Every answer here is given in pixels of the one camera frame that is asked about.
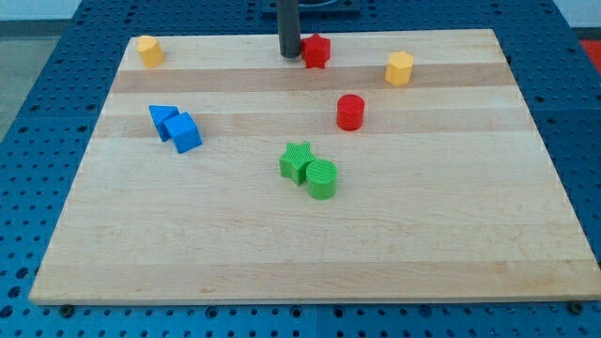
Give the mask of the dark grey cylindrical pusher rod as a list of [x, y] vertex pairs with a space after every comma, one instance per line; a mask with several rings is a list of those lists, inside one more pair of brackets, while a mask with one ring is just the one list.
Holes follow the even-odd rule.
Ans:
[[296, 58], [301, 54], [300, 1], [277, 0], [276, 11], [280, 55]]

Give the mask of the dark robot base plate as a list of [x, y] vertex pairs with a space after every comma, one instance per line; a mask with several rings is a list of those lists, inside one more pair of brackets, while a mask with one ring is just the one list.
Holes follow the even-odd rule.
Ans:
[[[259, 0], [262, 17], [277, 16], [276, 0]], [[360, 14], [362, 0], [300, 0], [300, 14]]]

